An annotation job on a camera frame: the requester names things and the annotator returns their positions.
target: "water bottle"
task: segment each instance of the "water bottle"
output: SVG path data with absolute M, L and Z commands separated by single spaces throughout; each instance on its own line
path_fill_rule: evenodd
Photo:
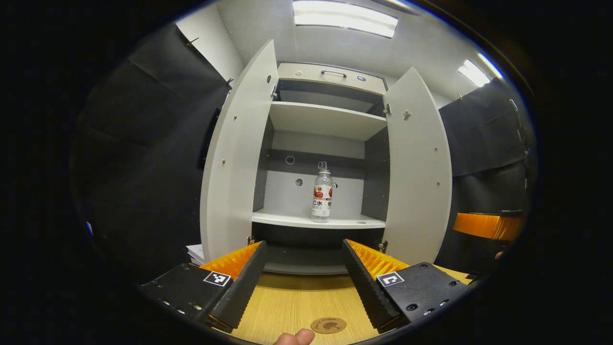
M 332 209 L 334 182 L 330 177 L 330 171 L 326 162 L 320 161 L 317 167 L 319 168 L 319 175 L 315 177 L 311 220 L 317 223 L 326 223 L 330 218 L 330 210 Z

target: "bottle cap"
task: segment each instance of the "bottle cap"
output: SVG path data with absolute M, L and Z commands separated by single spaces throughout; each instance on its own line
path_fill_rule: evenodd
M 324 161 L 320 161 L 317 164 L 317 167 L 319 168 L 319 172 L 320 173 L 329 173 L 330 171 L 328 170 L 328 163 L 324 162 Z

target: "round coaster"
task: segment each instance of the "round coaster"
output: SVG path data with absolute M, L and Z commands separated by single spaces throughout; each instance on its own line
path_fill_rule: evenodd
M 337 317 L 323 317 L 313 321 L 311 329 L 317 333 L 331 334 L 340 332 L 347 327 L 347 322 Z

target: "black curtain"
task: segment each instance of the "black curtain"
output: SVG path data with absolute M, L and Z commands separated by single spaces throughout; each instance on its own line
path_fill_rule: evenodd
M 202 147 L 230 87 L 172 23 L 92 91 L 71 159 L 94 242 L 147 282 L 200 243 Z
M 439 109 L 449 141 L 453 188 L 437 265 L 471 274 L 487 272 L 495 267 L 496 253 L 508 244 L 455 231 L 453 225 L 458 212 L 499 214 L 524 207 L 526 131 L 509 101 L 514 96 L 495 79 Z

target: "orange object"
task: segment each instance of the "orange object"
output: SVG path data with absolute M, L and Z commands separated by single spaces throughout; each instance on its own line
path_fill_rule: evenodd
M 381 274 L 395 272 L 399 269 L 409 267 L 409 265 L 406 263 L 398 261 L 378 250 L 374 250 L 351 240 L 347 240 L 347 242 L 349 242 L 349 245 L 351 245 L 353 251 L 356 252 L 357 256 L 360 258 L 360 261 L 362 261 L 364 266 L 366 266 L 368 273 L 370 273 L 370 276 L 373 279 L 376 279 L 376 277 L 380 276 Z
M 510 241 L 517 237 L 521 225 L 521 217 L 458 213 L 453 229 L 473 236 Z
M 241 248 L 213 260 L 210 263 L 204 264 L 200 266 L 200 268 L 227 274 L 236 280 L 259 245 L 260 242 L 256 242 L 250 246 L 246 246 L 245 248 Z

